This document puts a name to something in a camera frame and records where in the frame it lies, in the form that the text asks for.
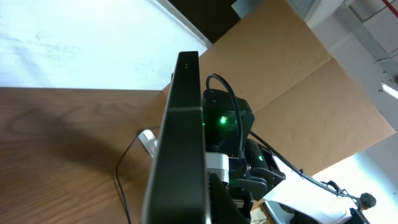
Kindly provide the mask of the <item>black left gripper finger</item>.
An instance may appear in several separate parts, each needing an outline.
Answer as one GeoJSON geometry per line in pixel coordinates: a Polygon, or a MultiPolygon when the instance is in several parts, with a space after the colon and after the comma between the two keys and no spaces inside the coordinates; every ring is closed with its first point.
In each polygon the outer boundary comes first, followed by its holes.
{"type": "Polygon", "coordinates": [[[180,52],[164,109],[141,222],[209,221],[198,52],[180,52]]]}

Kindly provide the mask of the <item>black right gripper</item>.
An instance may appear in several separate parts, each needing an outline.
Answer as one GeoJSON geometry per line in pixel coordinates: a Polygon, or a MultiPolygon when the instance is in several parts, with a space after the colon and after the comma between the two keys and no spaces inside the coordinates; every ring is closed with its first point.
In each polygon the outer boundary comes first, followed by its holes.
{"type": "Polygon", "coordinates": [[[208,174],[212,224],[247,224],[253,203],[285,180],[268,148],[248,139],[244,152],[243,159],[229,159],[229,193],[216,174],[208,174]]]}

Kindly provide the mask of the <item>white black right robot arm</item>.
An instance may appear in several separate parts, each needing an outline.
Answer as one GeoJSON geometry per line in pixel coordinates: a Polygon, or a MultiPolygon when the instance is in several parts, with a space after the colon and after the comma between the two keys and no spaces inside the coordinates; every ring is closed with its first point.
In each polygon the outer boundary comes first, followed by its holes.
{"type": "Polygon", "coordinates": [[[254,218],[250,209],[262,200],[276,223],[368,222],[361,197],[307,176],[254,134],[246,100],[207,89],[202,103],[207,169],[218,174],[245,218],[254,218]]]}

